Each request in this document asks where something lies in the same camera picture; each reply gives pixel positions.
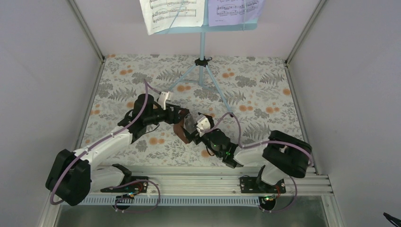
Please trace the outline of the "light blue music stand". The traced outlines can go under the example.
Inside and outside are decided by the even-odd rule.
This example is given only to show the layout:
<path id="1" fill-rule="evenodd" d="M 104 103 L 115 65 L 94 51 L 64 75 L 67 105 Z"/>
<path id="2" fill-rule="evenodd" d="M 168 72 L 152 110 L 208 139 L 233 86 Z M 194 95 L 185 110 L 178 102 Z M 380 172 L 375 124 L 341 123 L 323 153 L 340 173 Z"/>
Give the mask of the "light blue music stand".
<path id="1" fill-rule="evenodd" d="M 228 104 L 226 98 L 220 89 L 216 78 L 214 77 L 209 67 L 209 62 L 212 57 L 207 58 L 205 56 L 205 37 L 206 33 L 210 32 L 226 32 L 226 31 L 249 31 L 254 30 L 257 27 L 258 18 L 239 25 L 230 26 L 209 26 L 208 22 L 208 1 L 205 1 L 204 21 L 200 27 L 175 27 L 163 30 L 160 34 L 168 34 L 172 31 L 174 34 L 183 33 L 200 33 L 200 54 L 199 58 L 194 61 L 194 64 L 183 74 L 178 80 L 176 80 L 169 88 L 168 91 L 172 92 L 181 82 L 196 83 L 200 87 L 207 89 L 212 92 L 217 92 L 220 95 L 222 102 L 224 103 L 230 116 L 233 117 L 231 107 Z"/>

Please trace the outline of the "lavender sheet music page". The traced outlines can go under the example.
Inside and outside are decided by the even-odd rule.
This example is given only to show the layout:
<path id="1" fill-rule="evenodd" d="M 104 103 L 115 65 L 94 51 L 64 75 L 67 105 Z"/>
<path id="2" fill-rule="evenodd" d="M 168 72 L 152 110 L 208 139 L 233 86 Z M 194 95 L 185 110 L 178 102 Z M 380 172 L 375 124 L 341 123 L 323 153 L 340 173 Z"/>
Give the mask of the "lavender sheet music page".
<path id="1" fill-rule="evenodd" d="M 259 18 L 264 5 L 264 0 L 209 0 L 209 26 L 244 24 Z"/>

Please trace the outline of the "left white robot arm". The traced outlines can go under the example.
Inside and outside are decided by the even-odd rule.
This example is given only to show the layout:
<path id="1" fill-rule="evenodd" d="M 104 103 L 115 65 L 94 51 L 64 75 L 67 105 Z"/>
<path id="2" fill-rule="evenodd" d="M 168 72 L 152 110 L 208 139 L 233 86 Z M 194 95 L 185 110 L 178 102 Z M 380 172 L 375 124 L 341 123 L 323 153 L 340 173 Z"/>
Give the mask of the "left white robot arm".
<path id="1" fill-rule="evenodd" d="M 178 105 L 160 105 L 152 95 L 139 95 L 109 134 L 75 151 L 64 149 L 57 154 L 45 183 L 51 204 L 75 206 L 92 192 L 120 186 L 131 176 L 128 169 L 120 164 L 100 168 L 100 164 L 145 135 L 149 125 L 178 124 L 188 113 Z"/>

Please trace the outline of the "brown wooden metronome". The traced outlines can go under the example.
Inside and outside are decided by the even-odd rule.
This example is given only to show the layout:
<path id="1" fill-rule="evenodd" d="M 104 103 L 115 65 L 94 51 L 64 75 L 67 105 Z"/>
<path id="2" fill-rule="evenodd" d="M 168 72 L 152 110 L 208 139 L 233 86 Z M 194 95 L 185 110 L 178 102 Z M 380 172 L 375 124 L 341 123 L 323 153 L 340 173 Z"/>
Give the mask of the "brown wooden metronome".
<path id="1" fill-rule="evenodd" d="M 185 144 L 191 143 L 191 141 L 185 135 L 184 123 L 187 116 L 183 117 L 177 124 L 174 124 L 173 131 L 175 135 Z"/>

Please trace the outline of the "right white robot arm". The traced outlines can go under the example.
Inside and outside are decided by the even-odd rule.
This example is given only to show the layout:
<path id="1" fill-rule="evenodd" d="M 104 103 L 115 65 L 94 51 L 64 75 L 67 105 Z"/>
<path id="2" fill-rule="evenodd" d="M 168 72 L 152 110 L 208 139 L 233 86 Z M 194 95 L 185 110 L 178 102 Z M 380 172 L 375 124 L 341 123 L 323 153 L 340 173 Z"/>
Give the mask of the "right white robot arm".
<path id="1" fill-rule="evenodd" d="M 230 168 L 263 162 L 254 183 L 263 192 L 277 186 L 286 176 L 304 178 L 307 168 L 313 163 L 312 147 L 308 143 L 278 130 L 272 131 L 267 141 L 243 147 L 232 143 L 220 129 L 204 135 L 188 131 L 184 134 L 189 142 L 202 142 L 208 151 Z"/>

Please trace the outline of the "clear plastic metronome cover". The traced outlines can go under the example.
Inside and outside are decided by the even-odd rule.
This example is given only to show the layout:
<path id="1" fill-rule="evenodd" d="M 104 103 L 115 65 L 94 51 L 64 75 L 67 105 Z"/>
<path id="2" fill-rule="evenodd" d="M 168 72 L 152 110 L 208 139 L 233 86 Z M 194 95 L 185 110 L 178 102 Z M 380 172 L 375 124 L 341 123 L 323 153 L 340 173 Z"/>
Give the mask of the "clear plastic metronome cover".
<path id="1" fill-rule="evenodd" d="M 196 131 L 196 117 L 194 117 L 191 113 L 188 113 L 184 117 L 183 128 L 189 133 L 192 134 Z"/>

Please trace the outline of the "white sheet music page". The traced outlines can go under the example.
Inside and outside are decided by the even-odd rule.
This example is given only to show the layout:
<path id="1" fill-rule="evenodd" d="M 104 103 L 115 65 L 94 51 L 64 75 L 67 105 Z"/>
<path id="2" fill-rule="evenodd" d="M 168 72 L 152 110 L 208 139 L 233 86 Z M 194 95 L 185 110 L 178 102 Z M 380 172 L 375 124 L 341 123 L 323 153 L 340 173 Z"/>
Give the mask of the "white sheet music page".
<path id="1" fill-rule="evenodd" d="M 204 0 L 140 0 L 147 34 L 175 27 L 200 27 L 204 21 Z"/>

